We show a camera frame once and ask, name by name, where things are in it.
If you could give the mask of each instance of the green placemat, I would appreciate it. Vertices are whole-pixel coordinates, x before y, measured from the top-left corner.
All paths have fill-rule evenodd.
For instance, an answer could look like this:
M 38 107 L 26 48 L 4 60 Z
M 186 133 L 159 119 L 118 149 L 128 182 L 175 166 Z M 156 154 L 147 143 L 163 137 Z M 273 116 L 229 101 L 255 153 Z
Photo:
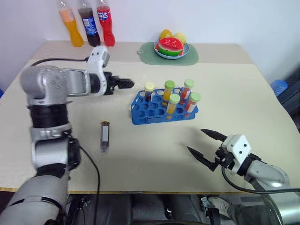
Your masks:
M 138 52 L 143 50 L 142 53 L 139 53 L 140 59 L 142 62 L 150 65 L 178 65 L 178 66 L 189 66 L 196 64 L 199 60 L 197 50 L 194 46 L 189 44 L 189 52 L 185 57 L 182 57 L 177 60 L 168 60 L 160 57 L 155 53 L 153 48 L 154 42 L 147 42 L 143 44 Z

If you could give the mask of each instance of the red bottle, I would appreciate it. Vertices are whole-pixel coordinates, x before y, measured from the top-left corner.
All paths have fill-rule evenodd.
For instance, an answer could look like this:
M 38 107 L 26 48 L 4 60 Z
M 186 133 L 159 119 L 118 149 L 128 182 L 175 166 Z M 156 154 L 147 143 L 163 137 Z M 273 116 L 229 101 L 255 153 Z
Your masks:
M 114 46 L 116 41 L 112 31 L 112 15 L 107 0 L 98 0 L 97 12 L 103 28 L 104 43 L 106 46 Z

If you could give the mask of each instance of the test tube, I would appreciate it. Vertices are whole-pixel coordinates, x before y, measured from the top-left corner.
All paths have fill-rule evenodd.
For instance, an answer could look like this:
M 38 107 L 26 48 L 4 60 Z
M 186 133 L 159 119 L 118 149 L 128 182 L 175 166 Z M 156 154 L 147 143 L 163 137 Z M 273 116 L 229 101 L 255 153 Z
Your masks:
M 168 105 L 168 101 L 170 98 L 170 95 L 172 94 L 173 88 L 175 87 L 174 81 L 166 81 L 165 82 L 165 91 L 164 91 L 164 97 L 163 97 L 163 103 L 162 105 L 166 107 Z
M 154 83 L 147 82 L 145 84 L 145 90 L 146 90 L 145 99 L 146 99 L 146 102 L 152 102 L 152 93 L 153 93 L 154 87 L 155 87 Z
M 109 147 L 109 125 L 108 121 L 101 122 L 101 153 L 105 153 Z
M 197 92 L 193 92 L 189 98 L 189 101 L 186 106 L 187 114 L 185 115 L 185 118 L 190 117 L 191 112 L 196 107 L 196 104 L 201 100 L 201 95 Z
M 179 103 L 180 101 L 180 96 L 178 94 L 171 94 L 170 98 L 169 98 L 169 103 L 168 103 L 168 107 L 167 107 L 167 120 L 172 119 L 172 116 L 175 112 L 176 109 L 176 105 L 177 103 Z
M 184 104 L 184 100 L 186 100 L 191 93 L 191 89 L 194 87 L 194 80 L 186 79 L 184 82 L 184 88 L 180 94 L 180 104 Z

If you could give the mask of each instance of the toy fruit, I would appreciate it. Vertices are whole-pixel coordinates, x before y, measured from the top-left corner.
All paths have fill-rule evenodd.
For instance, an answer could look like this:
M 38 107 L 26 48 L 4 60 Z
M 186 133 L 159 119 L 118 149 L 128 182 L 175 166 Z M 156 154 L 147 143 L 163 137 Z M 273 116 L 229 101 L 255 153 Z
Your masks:
M 176 34 L 174 34 L 174 38 L 177 38 L 184 45 L 187 43 L 187 37 L 184 35 L 184 33 L 177 32 Z
M 183 44 L 177 38 L 166 37 L 158 43 L 158 51 L 168 56 L 178 56 L 183 52 Z
M 169 30 L 166 29 L 166 30 L 163 30 L 163 32 L 161 32 L 159 40 L 164 39 L 164 38 L 172 38 L 172 37 L 173 37 L 173 34 Z

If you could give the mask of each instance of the yellow toy fruit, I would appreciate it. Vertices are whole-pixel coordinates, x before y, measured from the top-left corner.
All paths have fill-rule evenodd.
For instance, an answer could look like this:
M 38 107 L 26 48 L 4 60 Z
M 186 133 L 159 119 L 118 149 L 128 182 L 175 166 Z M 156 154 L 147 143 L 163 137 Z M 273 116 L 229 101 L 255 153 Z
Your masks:
M 169 30 L 166 29 L 166 30 L 163 30 L 163 32 L 161 32 L 159 40 L 164 39 L 164 38 L 172 38 L 172 37 L 173 37 L 173 34 Z
M 181 41 L 183 45 L 187 43 L 187 37 L 184 35 L 184 33 L 177 32 L 174 34 L 174 38 L 177 38 L 179 41 Z

